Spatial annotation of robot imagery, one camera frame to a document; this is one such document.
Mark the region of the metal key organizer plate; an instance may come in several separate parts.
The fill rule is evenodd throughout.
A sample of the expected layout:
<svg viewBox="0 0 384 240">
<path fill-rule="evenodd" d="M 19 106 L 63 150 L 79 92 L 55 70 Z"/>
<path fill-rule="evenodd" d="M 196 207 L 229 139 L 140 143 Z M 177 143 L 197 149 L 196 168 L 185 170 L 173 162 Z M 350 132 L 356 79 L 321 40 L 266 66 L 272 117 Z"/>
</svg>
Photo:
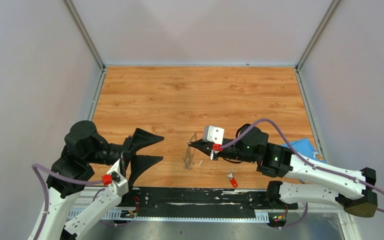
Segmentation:
<svg viewBox="0 0 384 240">
<path fill-rule="evenodd" d="M 195 131 L 192 137 L 190 138 L 189 143 L 195 142 L 197 140 L 198 140 L 197 132 Z M 194 154 L 195 154 L 195 149 L 187 145 L 185 155 L 183 157 L 184 168 L 186 170 L 191 170 L 193 168 L 193 165 L 195 164 Z"/>
</svg>

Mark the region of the silver key with red tag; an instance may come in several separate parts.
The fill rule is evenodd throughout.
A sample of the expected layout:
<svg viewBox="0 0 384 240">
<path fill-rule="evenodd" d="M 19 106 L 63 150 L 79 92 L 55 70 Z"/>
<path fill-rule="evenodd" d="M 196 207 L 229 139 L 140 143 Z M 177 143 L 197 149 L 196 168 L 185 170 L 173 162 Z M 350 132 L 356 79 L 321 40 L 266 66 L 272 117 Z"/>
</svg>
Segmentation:
<svg viewBox="0 0 384 240">
<path fill-rule="evenodd" d="M 233 172 L 234 172 L 234 169 L 232 168 L 230 170 L 229 174 L 227 174 L 226 178 L 229 180 L 229 182 L 230 182 L 230 184 L 232 185 L 233 188 L 237 188 L 238 187 L 238 183 L 237 183 L 237 181 L 234 178 Z"/>
</svg>

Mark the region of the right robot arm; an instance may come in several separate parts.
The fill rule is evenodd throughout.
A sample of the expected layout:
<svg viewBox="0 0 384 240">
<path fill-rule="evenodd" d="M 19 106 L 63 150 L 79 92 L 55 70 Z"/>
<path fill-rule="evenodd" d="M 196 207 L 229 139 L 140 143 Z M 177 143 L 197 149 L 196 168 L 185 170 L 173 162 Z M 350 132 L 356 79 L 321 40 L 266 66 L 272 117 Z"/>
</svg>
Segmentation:
<svg viewBox="0 0 384 240">
<path fill-rule="evenodd" d="M 269 142 L 269 134 L 252 124 L 245 124 L 235 139 L 224 137 L 224 129 L 208 125 L 203 137 L 188 143 L 213 161 L 256 164 L 256 171 L 275 178 L 266 188 L 265 201 L 272 209 L 295 203 L 324 204 L 342 208 L 346 213 L 372 218 L 378 209 L 373 191 L 376 171 L 365 167 L 349 170 L 313 160 L 291 149 Z"/>
</svg>

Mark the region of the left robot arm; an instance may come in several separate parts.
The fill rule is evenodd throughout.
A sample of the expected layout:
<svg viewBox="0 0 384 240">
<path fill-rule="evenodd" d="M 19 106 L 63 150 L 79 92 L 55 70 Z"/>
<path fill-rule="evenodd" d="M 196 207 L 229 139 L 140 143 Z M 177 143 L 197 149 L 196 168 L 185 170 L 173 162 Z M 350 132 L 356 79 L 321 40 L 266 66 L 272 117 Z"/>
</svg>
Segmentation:
<svg viewBox="0 0 384 240">
<path fill-rule="evenodd" d="M 76 122 L 64 137 L 64 147 L 51 168 L 35 163 L 32 169 L 41 184 L 44 202 L 31 240 L 80 240 L 114 207 L 133 205 L 127 219 L 143 205 L 134 193 L 138 177 L 162 156 L 138 151 L 164 140 L 137 128 L 122 144 L 109 143 L 90 120 Z M 73 218 L 69 214 L 86 186 L 102 185 L 92 203 Z"/>
</svg>

